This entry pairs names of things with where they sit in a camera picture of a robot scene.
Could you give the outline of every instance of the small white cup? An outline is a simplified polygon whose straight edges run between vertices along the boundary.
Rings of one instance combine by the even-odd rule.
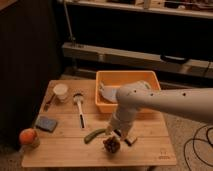
[[[61,102],[65,102],[68,97],[68,89],[69,87],[66,84],[57,84],[53,88],[53,92]]]

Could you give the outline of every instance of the concrete floor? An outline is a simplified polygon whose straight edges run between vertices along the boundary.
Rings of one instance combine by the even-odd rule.
[[[73,79],[74,77],[70,76],[62,76],[62,79]],[[165,121],[168,127],[168,131],[171,137],[172,144],[174,146],[174,150],[177,157],[177,165],[176,166],[158,166],[154,168],[155,171],[184,171],[188,170],[186,166],[186,162],[184,161],[183,156],[183,146],[184,143],[189,139],[193,137],[193,134],[195,131],[203,126],[204,124],[183,119],[180,117],[164,114]],[[202,130],[198,137],[205,138],[204,137],[204,130]],[[201,155],[201,158],[205,159],[209,163],[213,163],[213,148],[209,147],[209,145],[206,145],[202,142],[196,143],[196,148],[198,153]],[[187,160],[189,162],[189,165],[191,167],[191,170],[197,170],[197,171],[211,171],[213,168],[208,167],[207,165],[200,162],[192,150],[192,143],[190,143],[187,146]],[[11,148],[0,145],[0,171],[45,171],[45,170],[59,170],[59,171],[90,171],[90,170],[96,170],[96,171],[145,171],[148,169],[148,167],[134,167],[134,168],[29,168],[29,169],[23,169],[21,167],[21,159],[22,156],[19,152],[13,151]]]

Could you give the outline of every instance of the cable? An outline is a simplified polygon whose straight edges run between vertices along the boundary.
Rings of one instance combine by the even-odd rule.
[[[193,152],[195,153],[196,157],[197,157],[201,162],[203,162],[204,164],[206,164],[207,166],[213,167],[213,164],[208,163],[207,161],[203,160],[203,159],[198,155],[197,150],[196,150],[196,148],[195,148],[195,141],[204,142],[204,143],[210,145],[210,146],[213,148],[213,143],[211,142],[210,137],[209,137],[209,132],[210,132],[211,130],[213,130],[213,127],[208,128],[207,131],[206,131],[206,139],[207,139],[207,140],[201,139],[201,138],[197,138],[197,135],[198,135],[198,133],[200,132],[200,130],[203,129],[203,128],[206,128],[206,127],[208,127],[208,126],[210,126],[210,125],[204,125],[204,126],[198,128],[198,129],[196,130],[196,132],[195,132],[193,138],[188,139],[188,140],[185,142],[185,144],[184,144],[184,147],[183,147],[184,160],[185,160],[186,165],[187,165],[187,167],[188,167],[188,169],[189,169],[190,171],[191,171],[191,168],[190,168],[190,165],[189,165],[189,163],[188,163],[188,161],[187,161],[187,158],[186,158],[186,147],[187,147],[187,144],[188,144],[189,142],[191,142],[191,141],[192,141],[192,143],[193,143]]]

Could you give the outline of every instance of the plastic bin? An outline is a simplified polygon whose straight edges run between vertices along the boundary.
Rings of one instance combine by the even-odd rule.
[[[117,104],[105,100],[98,88],[102,82],[106,86],[120,87],[124,84],[146,81],[153,90],[160,90],[160,85],[154,71],[98,71],[96,73],[95,104],[101,113],[112,113]]]

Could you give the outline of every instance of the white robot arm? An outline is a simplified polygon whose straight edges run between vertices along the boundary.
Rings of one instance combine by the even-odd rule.
[[[213,123],[213,88],[150,90],[144,82],[121,86],[116,93],[117,109],[112,114],[107,132],[120,129],[125,139],[141,108]]]

